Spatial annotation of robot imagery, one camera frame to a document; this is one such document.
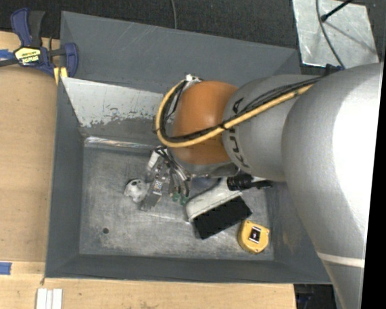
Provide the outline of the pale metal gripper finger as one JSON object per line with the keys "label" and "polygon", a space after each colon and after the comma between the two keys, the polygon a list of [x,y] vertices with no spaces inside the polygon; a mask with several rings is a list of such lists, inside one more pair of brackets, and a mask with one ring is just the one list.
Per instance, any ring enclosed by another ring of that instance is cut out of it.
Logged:
{"label": "pale metal gripper finger", "polygon": [[159,165],[160,165],[160,155],[158,153],[152,153],[150,159],[148,160],[146,166],[145,180],[147,183],[153,182],[158,178],[158,174],[160,173]]}
{"label": "pale metal gripper finger", "polygon": [[163,196],[163,184],[162,181],[157,179],[147,183],[146,194],[139,208],[141,211],[150,211],[150,209],[157,205]]}

